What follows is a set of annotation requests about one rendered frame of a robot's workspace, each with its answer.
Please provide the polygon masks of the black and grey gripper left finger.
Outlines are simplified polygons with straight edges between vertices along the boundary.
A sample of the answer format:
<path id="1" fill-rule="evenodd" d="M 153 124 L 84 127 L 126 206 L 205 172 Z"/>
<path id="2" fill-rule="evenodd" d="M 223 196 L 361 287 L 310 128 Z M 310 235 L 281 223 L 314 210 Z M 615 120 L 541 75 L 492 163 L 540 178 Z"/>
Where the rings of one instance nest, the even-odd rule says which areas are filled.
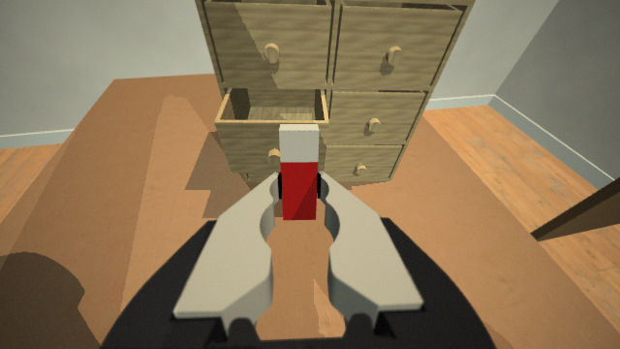
<path id="1" fill-rule="evenodd" d="M 276 171 L 205 222 L 142 285 L 99 349 L 202 349 L 228 342 L 235 318 L 256 329 L 273 300 L 266 240 L 279 199 Z"/>

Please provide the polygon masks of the brown wooden chest of drawers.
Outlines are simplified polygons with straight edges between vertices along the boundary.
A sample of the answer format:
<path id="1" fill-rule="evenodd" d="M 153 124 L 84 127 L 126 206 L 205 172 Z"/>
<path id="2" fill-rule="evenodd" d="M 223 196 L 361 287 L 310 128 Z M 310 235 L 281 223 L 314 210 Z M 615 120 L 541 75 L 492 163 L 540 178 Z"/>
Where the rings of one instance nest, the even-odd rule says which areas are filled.
<path id="1" fill-rule="evenodd" d="M 220 89 L 220 93 L 222 96 L 222 100 L 228 91 L 229 88 L 280 88 L 280 89 L 323 89 L 325 91 L 325 102 L 327 108 L 327 114 L 329 111 L 329 101 L 330 101 L 330 92 L 331 89 L 352 89 L 352 90 L 413 90 L 413 91 L 423 91 L 425 93 L 425 97 L 421 103 L 421 106 L 418 110 L 417 116 L 413 122 L 413 125 L 409 131 L 409 134 L 405 140 L 405 142 L 327 142 L 326 144 L 401 144 L 401 151 L 396 159 L 396 162 L 391 170 L 391 173 L 388 179 L 334 179 L 336 181 L 391 181 L 396 169 L 404 155 L 404 152 L 414 134 L 419 120 L 427 106 L 427 103 L 434 91 L 434 88 L 449 60 L 450 54 L 455 46 L 455 43 L 462 31 L 462 28 L 471 12 L 476 0 L 346 0 L 346 1 L 372 1 L 372 2 L 397 2 L 397 3 L 421 3 L 421 4 L 444 4 L 444 5 L 452 5 L 456 9 L 462 11 L 461 17 L 457 22 L 457 25 L 453 31 L 453 34 L 449 40 L 449 44 L 446 48 L 446 51 L 442 57 L 442 60 L 438 66 L 438 69 L 434 75 L 433 80 L 430 83 L 429 87 L 424 86 L 372 86 L 372 85 L 333 85 L 332 75 L 333 75 L 333 66 L 334 66 L 334 57 L 335 57 L 335 49 L 336 49 L 336 40 L 337 40 L 337 30 L 338 30 L 338 21 L 339 21 L 339 13 L 340 13 L 340 4 L 341 0 L 329 0 L 332 6 L 331 10 L 331 21 L 330 21 L 330 32 L 329 32 L 329 43 L 328 43 L 328 54 L 327 54 L 327 64 L 326 64 L 326 75 L 325 75 L 325 85 L 308 85 L 308 84 L 235 84 L 235 83 L 224 83 L 219 59 L 217 56 L 216 48 L 214 45 L 207 13 L 205 10 L 204 2 L 206 0 L 195 0 L 197 10 L 199 13 L 199 17 L 201 20 L 201 27 L 203 30 L 203 34 L 205 36 L 206 44 L 208 47 L 208 51 L 210 54 L 211 62 L 213 65 L 213 69 L 215 72 L 215 76 L 218 82 L 218 86 Z"/>

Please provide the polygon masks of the red and white eraser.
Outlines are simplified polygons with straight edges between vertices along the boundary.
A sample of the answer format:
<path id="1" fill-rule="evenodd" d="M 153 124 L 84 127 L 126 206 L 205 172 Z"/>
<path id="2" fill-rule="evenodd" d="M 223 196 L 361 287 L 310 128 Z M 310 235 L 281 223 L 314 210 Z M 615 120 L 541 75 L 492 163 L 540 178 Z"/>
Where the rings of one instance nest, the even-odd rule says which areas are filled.
<path id="1" fill-rule="evenodd" d="M 283 220 L 316 220 L 318 124 L 280 124 Z"/>

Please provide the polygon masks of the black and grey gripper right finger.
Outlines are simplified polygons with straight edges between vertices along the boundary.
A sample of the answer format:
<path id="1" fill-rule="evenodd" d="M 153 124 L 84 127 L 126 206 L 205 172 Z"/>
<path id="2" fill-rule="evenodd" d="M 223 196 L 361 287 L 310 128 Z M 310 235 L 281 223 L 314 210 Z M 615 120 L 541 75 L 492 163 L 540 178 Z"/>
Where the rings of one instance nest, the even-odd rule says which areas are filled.
<path id="1" fill-rule="evenodd" d="M 393 221 L 323 171 L 329 248 L 327 289 L 345 329 L 370 316 L 374 335 L 418 349 L 497 349 L 476 310 L 451 278 Z"/>

